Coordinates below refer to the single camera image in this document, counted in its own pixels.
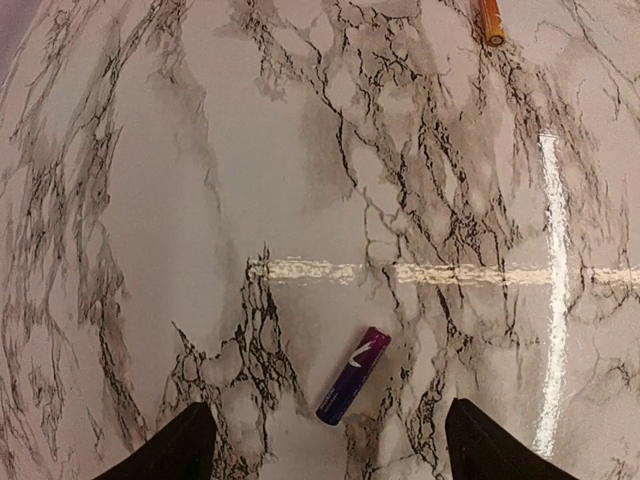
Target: marble countertop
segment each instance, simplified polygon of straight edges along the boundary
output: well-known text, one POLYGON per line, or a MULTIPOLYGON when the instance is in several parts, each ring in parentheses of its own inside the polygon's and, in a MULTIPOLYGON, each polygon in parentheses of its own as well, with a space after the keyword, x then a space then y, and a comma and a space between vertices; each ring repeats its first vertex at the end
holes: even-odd
POLYGON ((640 3, 500 6, 488 48, 467 0, 43 0, 0 90, 0 477, 206 401, 217 479, 448 479, 467 397, 640 479, 640 3))

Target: battery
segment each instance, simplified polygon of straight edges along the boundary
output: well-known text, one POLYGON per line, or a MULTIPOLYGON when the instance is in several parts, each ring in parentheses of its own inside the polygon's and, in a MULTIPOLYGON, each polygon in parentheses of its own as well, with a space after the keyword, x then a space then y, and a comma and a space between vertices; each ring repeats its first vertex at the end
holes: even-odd
POLYGON ((338 424, 390 343, 391 337, 386 333, 375 327, 367 329, 342 373, 316 410, 320 420, 328 425, 338 424))

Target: black object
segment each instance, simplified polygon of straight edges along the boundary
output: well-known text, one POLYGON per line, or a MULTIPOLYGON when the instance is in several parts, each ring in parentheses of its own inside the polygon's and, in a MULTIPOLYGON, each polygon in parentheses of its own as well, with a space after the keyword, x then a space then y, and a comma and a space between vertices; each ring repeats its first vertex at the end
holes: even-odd
POLYGON ((95 480, 210 480, 215 439, 211 409, 206 403, 193 403, 95 480))
POLYGON ((518 442, 470 400, 445 421, 453 480, 576 480, 518 442))

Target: horizontal white line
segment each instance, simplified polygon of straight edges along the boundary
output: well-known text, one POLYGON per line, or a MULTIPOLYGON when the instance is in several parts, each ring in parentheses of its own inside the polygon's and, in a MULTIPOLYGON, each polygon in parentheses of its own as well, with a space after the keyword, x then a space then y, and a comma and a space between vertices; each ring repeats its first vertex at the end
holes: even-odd
MULTIPOLYGON (((330 281, 347 285, 363 275, 363 265, 335 264, 297 258, 264 261, 251 260, 250 273, 266 276, 276 283, 292 281, 330 281)), ((389 264, 385 268, 398 283, 426 283, 434 285, 547 285, 551 284, 551 269, 509 269, 473 265, 417 265, 389 264)), ((569 270, 569 278, 580 275, 597 283, 628 286, 640 284, 640 269, 586 268, 569 270)))

